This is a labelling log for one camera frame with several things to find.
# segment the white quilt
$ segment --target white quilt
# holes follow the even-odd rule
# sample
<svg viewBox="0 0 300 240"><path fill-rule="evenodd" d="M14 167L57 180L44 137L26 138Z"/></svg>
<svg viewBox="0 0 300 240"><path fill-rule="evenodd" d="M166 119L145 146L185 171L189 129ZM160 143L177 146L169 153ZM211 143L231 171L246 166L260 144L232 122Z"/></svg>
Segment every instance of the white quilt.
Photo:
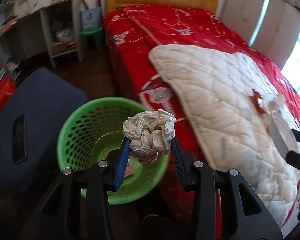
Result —
<svg viewBox="0 0 300 240"><path fill-rule="evenodd" d="M249 98L252 89L277 93L268 78L247 55L194 45L157 46L149 59L178 95L209 165L238 169L282 226L297 196L300 171L281 158L265 117ZM299 130L284 108L282 117Z"/></svg>

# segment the red floral bed sheet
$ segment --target red floral bed sheet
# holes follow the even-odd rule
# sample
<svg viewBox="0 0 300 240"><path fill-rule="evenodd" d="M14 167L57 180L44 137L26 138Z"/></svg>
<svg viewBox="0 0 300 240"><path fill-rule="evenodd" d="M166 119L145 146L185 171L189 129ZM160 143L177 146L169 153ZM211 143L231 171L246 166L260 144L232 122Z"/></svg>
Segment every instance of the red floral bed sheet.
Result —
<svg viewBox="0 0 300 240"><path fill-rule="evenodd" d="M166 5L140 5L111 12L104 20L107 45L115 45L128 74L133 90L130 98L138 99L149 108L163 108L177 119L176 136L183 149L192 151L197 159L204 156L187 122L176 95L161 81L148 60L149 51L162 44L189 44L217 49L227 53L241 52L251 57L279 93L285 95L291 114L300 124L300 96L296 95L281 75L279 68L263 54L251 49L234 31L228 29L215 15L204 9L177 8ZM178 188L173 165L161 182L162 190L169 189L170 209L175 215L190 218L192 195Z"/></svg>

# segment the desk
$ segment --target desk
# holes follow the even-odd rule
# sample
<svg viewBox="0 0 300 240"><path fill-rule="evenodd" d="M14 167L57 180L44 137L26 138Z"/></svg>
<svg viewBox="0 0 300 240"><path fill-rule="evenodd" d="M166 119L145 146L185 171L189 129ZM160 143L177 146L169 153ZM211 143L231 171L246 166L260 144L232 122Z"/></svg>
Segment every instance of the desk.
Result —
<svg viewBox="0 0 300 240"><path fill-rule="evenodd" d="M57 67L55 59L68 53L77 53L79 62L81 62L83 58L81 3L81 0L63 0L54 3L22 17L8 30L0 34L0 68L7 65L6 54L19 59L27 59L43 51L48 51L53 68ZM58 6L66 6L70 9L77 49L53 55L51 52L53 44L51 12Z"/></svg>

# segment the white crumpled paper ball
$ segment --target white crumpled paper ball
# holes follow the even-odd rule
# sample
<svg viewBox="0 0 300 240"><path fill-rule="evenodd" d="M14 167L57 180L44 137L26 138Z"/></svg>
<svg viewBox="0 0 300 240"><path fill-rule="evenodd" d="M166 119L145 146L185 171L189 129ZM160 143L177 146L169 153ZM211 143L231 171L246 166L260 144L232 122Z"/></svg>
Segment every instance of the white crumpled paper ball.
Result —
<svg viewBox="0 0 300 240"><path fill-rule="evenodd" d="M156 161L158 153L167 154L174 137L176 118L164 111L145 111L123 122L123 134L132 142L130 155L140 163Z"/></svg>

